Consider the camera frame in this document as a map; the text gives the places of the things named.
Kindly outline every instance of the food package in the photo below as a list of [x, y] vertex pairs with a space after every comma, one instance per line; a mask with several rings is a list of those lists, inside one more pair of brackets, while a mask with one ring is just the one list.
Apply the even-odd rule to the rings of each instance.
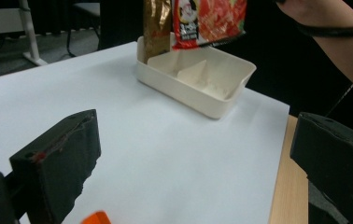
[[245, 33], [247, 0], [175, 0], [173, 9], [173, 49], [216, 46]]
[[171, 0], [144, 0], [144, 63], [170, 50], [171, 21]]

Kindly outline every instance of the human arm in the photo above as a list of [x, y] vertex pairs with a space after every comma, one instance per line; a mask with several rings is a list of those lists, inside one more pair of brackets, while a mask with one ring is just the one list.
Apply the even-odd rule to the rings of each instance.
[[[343, 0], [287, 0], [279, 8], [300, 24], [314, 27], [353, 27], [353, 9]], [[314, 36], [332, 62], [353, 82], [353, 37]]]

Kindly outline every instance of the black bracelet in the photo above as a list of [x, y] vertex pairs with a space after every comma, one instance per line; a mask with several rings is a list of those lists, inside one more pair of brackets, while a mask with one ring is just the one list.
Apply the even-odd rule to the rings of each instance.
[[353, 27], [315, 27], [297, 23], [297, 27], [304, 35], [321, 37], [349, 37], [353, 36]]

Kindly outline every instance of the red snack bag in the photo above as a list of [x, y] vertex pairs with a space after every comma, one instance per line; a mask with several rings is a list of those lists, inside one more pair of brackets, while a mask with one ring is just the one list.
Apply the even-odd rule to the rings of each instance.
[[227, 43], [242, 35], [247, 0], [176, 0], [173, 49]]

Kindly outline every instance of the white tray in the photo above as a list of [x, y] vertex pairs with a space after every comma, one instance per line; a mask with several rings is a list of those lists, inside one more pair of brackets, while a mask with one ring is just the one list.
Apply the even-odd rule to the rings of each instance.
[[256, 70], [255, 64], [214, 48], [177, 50], [144, 64], [138, 38], [137, 78], [212, 119], [220, 119]]

